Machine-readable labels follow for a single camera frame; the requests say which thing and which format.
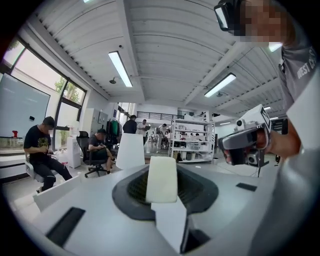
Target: metal rack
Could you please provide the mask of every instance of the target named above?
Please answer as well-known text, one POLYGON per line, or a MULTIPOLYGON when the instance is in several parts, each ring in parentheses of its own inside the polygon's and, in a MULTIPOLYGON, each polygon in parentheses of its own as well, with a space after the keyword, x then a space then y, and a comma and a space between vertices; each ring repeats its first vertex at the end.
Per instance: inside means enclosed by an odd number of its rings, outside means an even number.
POLYGON ((185 119, 177 119, 173 118, 171 120, 171 133, 170 133, 170 143, 169 143, 169 151, 168 155, 170 157, 174 157, 174 152, 179 151, 181 152, 190 152, 195 153, 195 159, 187 160, 183 159, 178 163, 196 163, 196 162, 208 162, 212 161, 214 158, 214 151, 213 146, 215 144, 215 123, 214 122, 205 122, 205 121, 198 121, 198 120, 185 120, 185 119), (192 129, 184 127, 183 124, 186 125, 198 125, 199 129, 201 127, 202 130, 192 129), (193 133, 193 134, 203 134, 205 136, 204 140, 198 140, 195 138, 192 139, 181 139, 181 133, 193 133), (185 142, 186 148, 175 147, 175 142, 185 142))

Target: railing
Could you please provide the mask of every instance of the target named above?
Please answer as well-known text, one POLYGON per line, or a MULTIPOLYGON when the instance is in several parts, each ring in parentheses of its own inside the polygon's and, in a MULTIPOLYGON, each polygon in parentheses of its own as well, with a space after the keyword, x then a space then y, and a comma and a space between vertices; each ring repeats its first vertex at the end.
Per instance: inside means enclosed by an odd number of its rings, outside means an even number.
POLYGON ((144 118, 144 119, 160 119, 160 120, 169 120, 169 121, 171 121, 173 118, 184 119, 182 115, 177 115, 177 114, 163 114, 163 113, 141 112, 141 111, 137 112, 136 117, 144 118))

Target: black mesh base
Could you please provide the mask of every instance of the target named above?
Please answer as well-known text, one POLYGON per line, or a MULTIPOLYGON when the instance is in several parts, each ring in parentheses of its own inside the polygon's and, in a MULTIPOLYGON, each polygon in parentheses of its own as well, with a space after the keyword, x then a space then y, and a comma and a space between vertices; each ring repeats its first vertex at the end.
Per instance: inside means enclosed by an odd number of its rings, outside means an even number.
MULTIPOLYGON (((121 180, 112 190, 117 207, 135 220, 155 220, 151 204, 146 202, 149 167, 121 180)), ((217 185, 192 171, 177 166, 178 196, 187 215, 206 211, 218 197, 217 185)))

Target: white shelving unit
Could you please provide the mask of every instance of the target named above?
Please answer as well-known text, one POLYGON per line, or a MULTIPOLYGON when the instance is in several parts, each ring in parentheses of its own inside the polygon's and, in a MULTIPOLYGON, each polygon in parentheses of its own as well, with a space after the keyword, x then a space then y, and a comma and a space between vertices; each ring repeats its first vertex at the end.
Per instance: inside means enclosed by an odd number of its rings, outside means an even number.
POLYGON ((171 121, 171 137, 169 143, 168 154, 170 157, 174 157, 175 152, 180 152, 182 161, 179 163, 196 163, 196 162, 208 162, 214 158, 214 151, 212 150, 215 137, 215 123, 198 121, 198 120, 184 120, 174 118, 171 121), (200 134, 203 140, 196 139, 193 136, 190 139, 181 139, 181 133, 193 133, 200 134), (186 148, 175 147, 175 142, 185 142, 186 148), (185 153, 195 154, 195 158, 187 160, 185 153))

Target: whiteboard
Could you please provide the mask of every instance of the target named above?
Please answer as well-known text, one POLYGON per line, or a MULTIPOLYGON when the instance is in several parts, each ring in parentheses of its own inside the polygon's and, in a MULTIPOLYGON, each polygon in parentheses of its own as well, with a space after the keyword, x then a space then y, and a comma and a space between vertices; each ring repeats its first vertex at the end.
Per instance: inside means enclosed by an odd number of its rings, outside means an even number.
POLYGON ((49 94, 5 73, 0 81, 0 136, 12 137, 12 131, 18 131, 18 137, 24 137, 43 122, 49 99, 49 94))

